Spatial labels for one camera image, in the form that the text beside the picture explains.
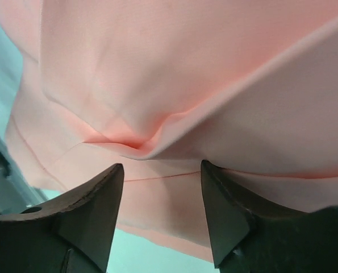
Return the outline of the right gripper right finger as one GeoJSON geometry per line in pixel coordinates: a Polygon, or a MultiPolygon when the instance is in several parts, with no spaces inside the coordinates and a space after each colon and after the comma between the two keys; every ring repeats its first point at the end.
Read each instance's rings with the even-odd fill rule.
{"type": "Polygon", "coordinates": [[[305,213],[278,205],[206,160],[201,188],[220,272],[338,272],[338,206],[305,213]]]}

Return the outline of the pink pleated skirt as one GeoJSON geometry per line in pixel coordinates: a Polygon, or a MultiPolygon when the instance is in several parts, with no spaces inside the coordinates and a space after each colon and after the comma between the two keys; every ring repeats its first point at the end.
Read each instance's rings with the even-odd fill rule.
{"type": "Polygon", "coordinates": [[[0,25],[30,185],[122,163],[118,227],[204,260],[203,160],[283,206],[338,205],[338,1],[0,1],[0,25]]]}

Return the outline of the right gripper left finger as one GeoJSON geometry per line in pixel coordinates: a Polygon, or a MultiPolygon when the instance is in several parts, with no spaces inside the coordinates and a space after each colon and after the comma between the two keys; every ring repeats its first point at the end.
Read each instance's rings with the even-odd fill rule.
{"type": "Polygon", "coordinates": [[[123,180],[114,164],[54,199],[0,215],[0,272],[106,272],[123,180]]]}

